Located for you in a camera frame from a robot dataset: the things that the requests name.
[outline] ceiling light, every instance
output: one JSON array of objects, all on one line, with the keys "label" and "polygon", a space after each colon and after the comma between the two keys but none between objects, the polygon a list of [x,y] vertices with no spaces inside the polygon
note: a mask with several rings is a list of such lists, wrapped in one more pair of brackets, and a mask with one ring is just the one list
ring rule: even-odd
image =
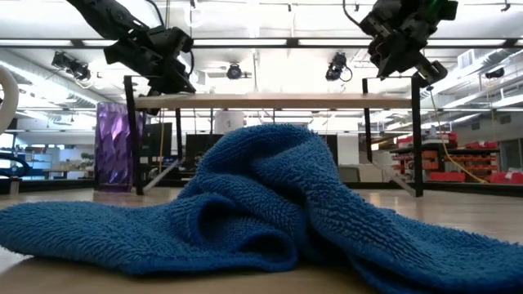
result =
[{"label": "ceiling light", "polygon": [[73,43],[70,40],[16,40],[16,39],[3,39],[3,40],[0,40],[0,46],[72,47]]},{"label": "ceiling light", "polygon": [[444,109],[444,112],[489,112],[490,109]]},{"label": "ceiling light", "polygon": [[107,47],[116,43],[115,40],[82,40],[87,47]]},{"label": "ceiling light", "polygon": [[471,119],[471,118],[475,118],[475,117],[477,117],[477,116],[479,116],[479,115],[480,115],[480,114],[471,114],[471,115],[467,115],[467,116],[464,116],[464,117],[462,117],[462,118],[458,118],[458,119],[453,120],[452,123],[462,123],[462,122],[467,121],[467,120],[469,120],[469,119]]},{"label": "ceiling light", "polygon": [[467,96],[467,97],[458,99],[458,100],[456,100],[454,102],[450,102],[447,105],[444,105],[443,108],[447,109],[447,108],[453,108],[453,107],[456,107],[456,106],[464,105],[465,103],[470,102],[470,101],[474,100],[475,98],[477,98],[477,97],[474,96],[474,95]]},{"label": "ceiling light", "polygon": [[508,97],[505,99],[501,99],[500,101],[494,102],[492,104],[492,106],[493,107],[503,107],[503,106],[513,105],[513,104],[521,103],[521,102],[523,102],[523,95],[518,95],[518,96],[512,96],[512,97]]},{"label": "ceiling light", "polygon": [[499,112],[523,112],[523,109],[514,109],[514,108],[508,108],[508,109],[496,109],[496,111]]},{"label": "ceiling light", "polygon": [[410,134],[412,131],[384,131],[386,134]]},{"label": "ceiling light", "polygon": [[365,46],[371,39],[302,39],[298,41],[301,46]]},{"label": "ceiling light", "polygon": [[278,46],[287,44],[286,39],[196,39],[194,46]]},{"label": "ceiling light", "polygon": [[428,46],[431,47],[474,47],[474,46],[499,46],[503,45],[506,41],[503,39],[493,40],[481,40],[481,39],[469,39],[469,40],[428,40]]},{"label": "ceiling light", "polygon": [[19,111],[24,111],[24,110],[61,111],[61,110],[64,110],[64,109],[61,108],[61,107],[19,107],[18,110]]}]

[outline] textured purple vase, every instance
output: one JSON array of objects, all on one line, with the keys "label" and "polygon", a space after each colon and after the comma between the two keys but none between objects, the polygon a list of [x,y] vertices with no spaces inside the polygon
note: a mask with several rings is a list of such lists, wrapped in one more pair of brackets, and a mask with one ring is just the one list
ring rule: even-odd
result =
[{"label": "textured purple vase", "polygon": [[[136,113],[141,136],[144,116]],[[99,103],[96,107],[95,189],[129,192],[133,182],[131,133],[127,106]]]}]

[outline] wooden tabletop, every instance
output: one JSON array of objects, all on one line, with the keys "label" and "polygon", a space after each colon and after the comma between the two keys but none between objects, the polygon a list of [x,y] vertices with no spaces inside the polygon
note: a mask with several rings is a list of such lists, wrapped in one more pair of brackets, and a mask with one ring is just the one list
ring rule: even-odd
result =
[{"label": "wooden tabletop", "polygon": [[[154,188],[145,196],[88,189],[49,191],[0,198],[0,209],[35,201],[93,201],[149,207],[172,201],[181,189]],[[464,229],[508,242],[523,242],[523,198],[427,191],[413,198],[402,190],[363,190],[370,203],[433,225]],[[353,270],[300,265],[294,271],[256,270],[165,274],[133,278],[94,265],[32,258],[0,247],[0,291],[6,294],[372,294]]]},{"label": "wooden tabletop", "polygon": [[137,109],[175,108],[397,108],[410,109],[410,99],[379,94],[260,93],[189,94],[138,97]]}]

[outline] blue towel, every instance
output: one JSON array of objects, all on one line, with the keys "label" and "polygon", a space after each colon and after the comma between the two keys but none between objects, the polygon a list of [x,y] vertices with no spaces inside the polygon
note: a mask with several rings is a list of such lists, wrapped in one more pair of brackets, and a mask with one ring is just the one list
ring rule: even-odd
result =
[{"label": "blue towel", "polygon": [[523,247],[366,203],[340,183],[320,137],[283,125],[224,136],[171,203],[9,207],[0,245],[127,274],[278,272],[304,258],[351,265],[388,293],[523,291]]}]

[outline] black stand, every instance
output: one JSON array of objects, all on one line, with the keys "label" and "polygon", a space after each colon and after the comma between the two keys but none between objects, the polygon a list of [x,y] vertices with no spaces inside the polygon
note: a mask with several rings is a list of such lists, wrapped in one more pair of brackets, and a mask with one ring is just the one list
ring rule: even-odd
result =
[{"label": "black stand", "polygon": [[[414,152],[414,193],[415,197],[423,196],[423,164],[422,164],[422,123],[420,114],[420,77],[414,75],[410,78],[412,92],[412,133],[413,133],[413,152]],[[369,93],[369,80],[362,79],[363,94]],[[365,147],[367,149],[367,159],[373,162],[372,138],[370,132],[370,109],[364,109],[365,118]]]},{"label": "black stand", "polygon": [[[123,87],[125,90],[125,100],[127,102],[127,117],[129,120],[129,131],[131,136],[131,151],[132,151],[132,165],[134,170],[134,185],[136,186],[136,195],[144,194],[144,185],[142,182],[141,166],[140,166],[140,135],[138,134],[138,127],[136,124],[136,106],[134,103],[134,96],[132,94],[132,77],[123,77]],[[177,126],[177,148],[178,148],[178,162],[181,163],[183,159],[183,150],[181,146],[181,111],[175,109],[176,126]]]}]

